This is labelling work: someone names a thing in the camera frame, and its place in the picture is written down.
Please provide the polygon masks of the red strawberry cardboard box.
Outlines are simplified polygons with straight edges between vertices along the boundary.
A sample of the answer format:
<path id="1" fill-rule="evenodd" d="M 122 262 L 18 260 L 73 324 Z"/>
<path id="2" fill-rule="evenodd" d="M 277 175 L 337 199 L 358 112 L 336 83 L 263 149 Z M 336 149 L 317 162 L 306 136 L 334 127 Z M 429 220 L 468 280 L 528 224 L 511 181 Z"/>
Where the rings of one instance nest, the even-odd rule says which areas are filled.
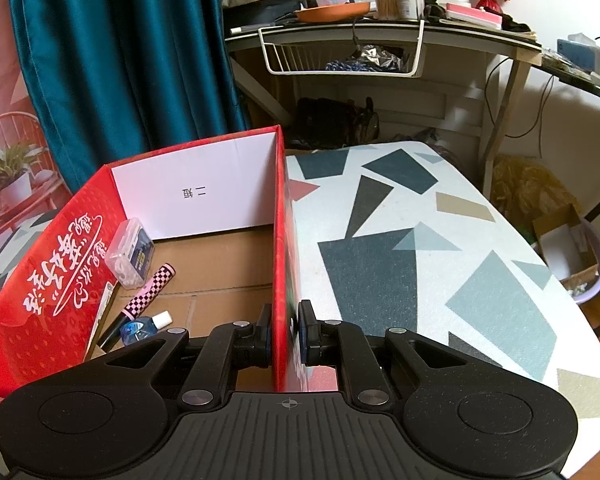
<path id="1" fill-rule="evenodd" d="M 62 208 L 27 219 L 0 249 L 0 402 L 32 380 L 98 355 L 131 301 L 104 257 L 135 219 L 148 269 L 173 278 L 149 305 L 194 337 L 272 308 L 273 361 L 249 385 L 306 388 L 291 192 L 279 127 L 194 141 L 100 168 Z"/>

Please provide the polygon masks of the pink checkered tube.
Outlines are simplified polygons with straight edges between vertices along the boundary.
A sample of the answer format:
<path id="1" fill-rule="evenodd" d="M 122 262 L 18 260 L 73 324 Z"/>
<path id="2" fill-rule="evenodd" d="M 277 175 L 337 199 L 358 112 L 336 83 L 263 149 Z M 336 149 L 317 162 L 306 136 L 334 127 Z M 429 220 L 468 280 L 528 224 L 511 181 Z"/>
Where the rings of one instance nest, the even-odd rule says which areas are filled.
<path id="1" fill-rule="evenodd" d="M 172 278 L 176 271 L 170 263 L 163 263 L 146 284 L 126 303 L 97 341 L 97 347 L 103 352 L 108 352 L 120 339 L 120 330 L 126 323 L 136 320 L 146 308 L 156 299 Z"/>

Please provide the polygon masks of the small blue bottle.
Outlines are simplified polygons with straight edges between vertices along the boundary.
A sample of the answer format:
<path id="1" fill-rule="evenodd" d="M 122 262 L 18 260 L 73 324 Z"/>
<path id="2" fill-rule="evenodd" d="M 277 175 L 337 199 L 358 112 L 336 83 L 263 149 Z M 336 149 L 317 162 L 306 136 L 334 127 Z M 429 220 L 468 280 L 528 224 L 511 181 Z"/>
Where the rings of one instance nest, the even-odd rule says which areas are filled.
<path id="1" fill-rule="evenodd" d="M 148 337 L 154 336 L 159 330 L 163 330 L 172 323 L 168 311 L 163 311 L 153 316 L 141 316 L 133 321 L 125 323 L 120 328 L 122 344 L 127 347 Z"/>

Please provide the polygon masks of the clear plastic box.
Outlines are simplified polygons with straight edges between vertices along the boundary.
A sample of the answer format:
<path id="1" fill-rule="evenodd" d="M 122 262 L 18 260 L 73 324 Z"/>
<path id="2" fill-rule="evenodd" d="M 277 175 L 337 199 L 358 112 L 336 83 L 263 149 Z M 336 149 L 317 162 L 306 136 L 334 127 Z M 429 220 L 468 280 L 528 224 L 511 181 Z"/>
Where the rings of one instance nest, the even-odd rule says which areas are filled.
<path id="1" fill-rule="evenodd" d="M 118 226 L 105 262 L 123 288 L 140 288 L 147 280 L 154 249 L 154 242 L 140 220 L 131 218 Z"/>

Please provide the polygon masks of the black bag under desk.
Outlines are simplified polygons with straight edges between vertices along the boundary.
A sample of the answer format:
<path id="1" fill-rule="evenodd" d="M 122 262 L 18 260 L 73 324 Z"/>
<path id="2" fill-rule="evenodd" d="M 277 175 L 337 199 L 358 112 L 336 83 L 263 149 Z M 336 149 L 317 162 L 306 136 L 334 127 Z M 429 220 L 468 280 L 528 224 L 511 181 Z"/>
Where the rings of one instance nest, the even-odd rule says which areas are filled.
<path id="1" fill-rule="evenodd" d="M 363 106 L 354 101 L 301 98 L 283 128 L 286 148 L 297 150 L 336 150 L 379 139 L 379 116 L 373 99 Z"/>

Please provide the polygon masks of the brown cardboard box on floor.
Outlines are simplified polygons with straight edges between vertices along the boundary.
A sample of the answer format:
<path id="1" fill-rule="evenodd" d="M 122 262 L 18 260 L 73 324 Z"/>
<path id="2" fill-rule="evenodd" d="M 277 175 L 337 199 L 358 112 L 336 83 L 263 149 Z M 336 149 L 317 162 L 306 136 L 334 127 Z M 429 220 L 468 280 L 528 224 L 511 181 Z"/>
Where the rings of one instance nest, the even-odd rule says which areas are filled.
<path id="1" fill-rule="evenodd" d="M 587 288 L 596 280 L 600 266 L 573 205 L 534 219 L 532 226 L 543 260 L 565 289 Z"/>

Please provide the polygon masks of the cluttered grey desk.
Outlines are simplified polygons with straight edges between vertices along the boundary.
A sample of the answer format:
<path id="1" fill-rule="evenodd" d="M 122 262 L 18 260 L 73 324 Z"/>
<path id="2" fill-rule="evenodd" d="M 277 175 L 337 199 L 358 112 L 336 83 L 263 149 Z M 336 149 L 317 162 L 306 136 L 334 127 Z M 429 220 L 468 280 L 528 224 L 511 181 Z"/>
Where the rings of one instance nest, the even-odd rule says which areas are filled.
<path id="1" fill-rule="evenodd" d="M 490 194 L 494 160 L 528 73 L 542 64 L 533 36 L 441 20 L 257 25 L 230 33 L 238 88 L 272 117 L 286 106 L 249 62 L 289 77 L 294 96 L 361 98 L 375 103 L 389 128 L 434 128 L 474 142 L 476 177 Z"/>

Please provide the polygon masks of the red metal chair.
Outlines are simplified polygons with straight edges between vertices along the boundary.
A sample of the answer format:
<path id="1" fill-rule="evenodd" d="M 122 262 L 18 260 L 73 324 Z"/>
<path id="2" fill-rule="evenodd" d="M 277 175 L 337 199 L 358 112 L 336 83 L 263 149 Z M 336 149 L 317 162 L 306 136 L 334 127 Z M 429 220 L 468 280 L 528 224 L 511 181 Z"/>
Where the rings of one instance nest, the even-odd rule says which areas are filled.
<path id="1" fill-rule="evenodd" d="M 68 202 L 70 190 L 34 115 L 0 115 L 0 249 L 23 222 Z"/>

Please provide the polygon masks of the potted green plant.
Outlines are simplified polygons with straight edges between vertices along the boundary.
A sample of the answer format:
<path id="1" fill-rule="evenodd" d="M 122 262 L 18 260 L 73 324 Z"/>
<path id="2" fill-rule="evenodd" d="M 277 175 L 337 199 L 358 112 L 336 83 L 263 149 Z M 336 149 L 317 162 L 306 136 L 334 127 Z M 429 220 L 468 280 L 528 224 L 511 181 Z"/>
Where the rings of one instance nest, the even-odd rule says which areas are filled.
<path id="1" fill-rule="evenodd" d="M 0 211 L 24 202 L 32 194 L 32 166 L 45 148 L 20 142 L 0 148 Z"/>

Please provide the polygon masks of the teal blue curtain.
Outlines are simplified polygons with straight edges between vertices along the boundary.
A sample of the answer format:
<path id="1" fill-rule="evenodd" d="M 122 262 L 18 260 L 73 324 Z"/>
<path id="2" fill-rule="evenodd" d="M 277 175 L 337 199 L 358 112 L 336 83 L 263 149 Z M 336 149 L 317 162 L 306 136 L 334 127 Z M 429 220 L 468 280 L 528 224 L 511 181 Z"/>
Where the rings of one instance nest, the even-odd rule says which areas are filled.
<path id="1" fill-rule="evenodd" d="M 9 0 L 23 79 L 77 190 L 108 162 L 245 129 L 220 0 Z"/>

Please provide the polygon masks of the orange shallow bowl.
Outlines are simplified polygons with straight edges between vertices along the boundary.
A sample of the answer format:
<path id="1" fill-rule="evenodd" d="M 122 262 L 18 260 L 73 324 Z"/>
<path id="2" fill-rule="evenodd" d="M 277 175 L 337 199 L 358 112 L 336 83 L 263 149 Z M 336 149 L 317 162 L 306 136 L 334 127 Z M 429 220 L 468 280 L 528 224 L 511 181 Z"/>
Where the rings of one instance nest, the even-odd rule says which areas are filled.
<path id="1" fill-rule="evenodd" d="M 362 18 L 368 12 L 370 12 L 370 3 L 364 1 L 316 6 L 315 8 L 298 10 L 294 14 L 296 14 L 300 23 L 327 24 Z"/>

